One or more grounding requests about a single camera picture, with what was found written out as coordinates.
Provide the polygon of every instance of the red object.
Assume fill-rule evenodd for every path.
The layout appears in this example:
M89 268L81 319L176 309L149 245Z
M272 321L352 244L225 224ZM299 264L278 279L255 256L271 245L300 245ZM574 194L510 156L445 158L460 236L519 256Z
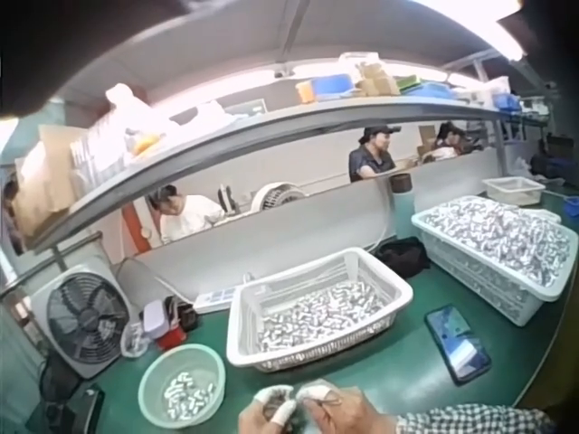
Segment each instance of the red object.
M164 335L156 339L155 342L157 342L158 347L162 351L169 351L175 348L176 346L182 344L186 338L187 335L185 334L185 332L181 328L181 325L177 321L176 325L173 325L173 328L171 328Z

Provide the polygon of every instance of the smartphone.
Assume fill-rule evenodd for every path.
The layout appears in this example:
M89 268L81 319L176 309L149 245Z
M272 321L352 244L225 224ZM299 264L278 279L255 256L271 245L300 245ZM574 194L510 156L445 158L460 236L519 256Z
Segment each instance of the smartphone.
M456 384L465 384L490 369L487 350L456 307L441 307L424 319Z

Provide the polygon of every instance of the green workbench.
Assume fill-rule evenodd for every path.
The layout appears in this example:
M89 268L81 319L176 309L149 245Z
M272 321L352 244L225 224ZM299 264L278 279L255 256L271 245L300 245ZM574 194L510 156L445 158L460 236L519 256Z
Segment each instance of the green workbench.
M542 207L563 214L563 201L558 197L544 194ZM562 216L564 225L579 231L579 222ZM410 284L414 299L398 314L391 329L341 354L281 373L228 364L228 313L203 316L188 342L208 345L223 358L225 400L209 421L184 432L234 433L239 412L260 388L301 385L321 377L337 386L359 387L379 410L394 414L464 402L513 405L548 354L572 286L570 282L557 302L543 305L527 326L520 328L436 266L410 279ZM449 303L470 322L493 363L489 372L460 387L452 382L423 322L426 313ZM142 416L137 399L141 376L158 356L159 351L153 349L137 360L120 360L98 377L97 384L106 393L98 433L165 432Z

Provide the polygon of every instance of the white plastic basket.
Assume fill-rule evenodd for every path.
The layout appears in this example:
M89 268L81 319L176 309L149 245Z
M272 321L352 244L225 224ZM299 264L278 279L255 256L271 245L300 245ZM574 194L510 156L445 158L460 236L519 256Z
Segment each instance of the white plastic basket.
M476 196L464 196L458 200L468 198L485 200ZM574 231L553 223L569 239L569 257L555 283L546 288L426 224L423 219L434 208L413 216L413 225L420 231L429 258L514 324L524 326L544 302L556 301L561 296L577 255L579 237Z
M541 202L545 186L522 176L485 179L487 196L501 203L525 206Z
M294 306L307 294L352 281L372 287L385 306L359 323L315 342L267 353L260 350L258 333L265 316ZM235 366L254 366L264 372L312 362L384 331L412 298L410 285L374 256L359 248L342 250L238 287L229 315L227 358Z

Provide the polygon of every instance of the power strip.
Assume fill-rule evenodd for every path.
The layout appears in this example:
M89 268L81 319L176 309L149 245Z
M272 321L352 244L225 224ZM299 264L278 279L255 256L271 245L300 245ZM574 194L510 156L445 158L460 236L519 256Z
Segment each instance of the power strip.
M227 310L232 305L233 294L236 288L221 289L214 292L201 294L193 303L193 308L198 314L210 314Z

